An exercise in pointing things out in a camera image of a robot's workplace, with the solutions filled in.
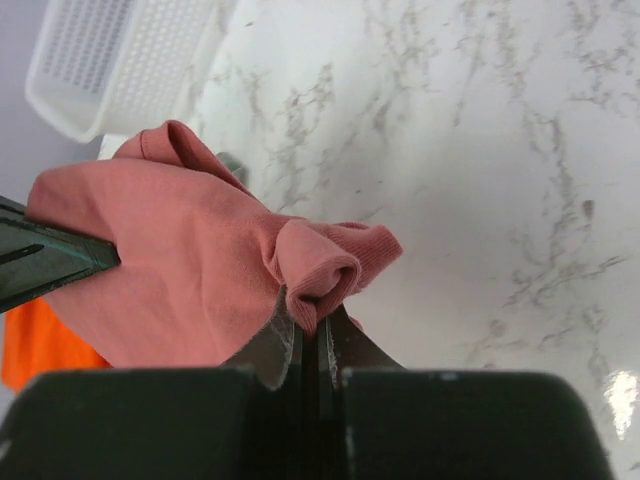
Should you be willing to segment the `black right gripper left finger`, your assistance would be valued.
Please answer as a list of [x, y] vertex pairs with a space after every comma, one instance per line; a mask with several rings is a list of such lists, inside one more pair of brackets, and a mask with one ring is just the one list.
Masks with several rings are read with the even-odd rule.
[[220, 365], [249, 374], [260, 391], [300, 387], [303, 333], [288, 310], [286, 294], [287, 287], [282, 286], [267, 322]]

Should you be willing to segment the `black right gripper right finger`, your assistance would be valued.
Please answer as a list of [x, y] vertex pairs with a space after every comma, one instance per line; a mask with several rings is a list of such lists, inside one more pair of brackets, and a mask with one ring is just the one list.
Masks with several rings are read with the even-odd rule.
[[320, 322], [317, 341], [319, 375], [332, 388], [341, 386], [346, 369], [402, 369], [364, 333], [343, 305]]

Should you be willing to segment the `dusty pink t-shirt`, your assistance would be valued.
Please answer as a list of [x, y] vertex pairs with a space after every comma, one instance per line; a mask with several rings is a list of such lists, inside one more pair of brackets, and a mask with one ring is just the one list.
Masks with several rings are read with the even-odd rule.
[[27, 214], [115, 245], [119, 266], [45, 300], [119, 368], [220, 365], [278, 298], [313, 333], [402, 252], [383, 226], [270, 211], [177, 121], [140, 132], [109, 160], [40, 174]]

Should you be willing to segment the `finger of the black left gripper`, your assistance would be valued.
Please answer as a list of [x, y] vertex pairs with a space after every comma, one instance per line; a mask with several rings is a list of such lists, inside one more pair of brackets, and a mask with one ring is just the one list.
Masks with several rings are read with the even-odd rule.
[[1, 311], [120, 264], [115, 246], [36, 223], [25, 206], [1, 198]]

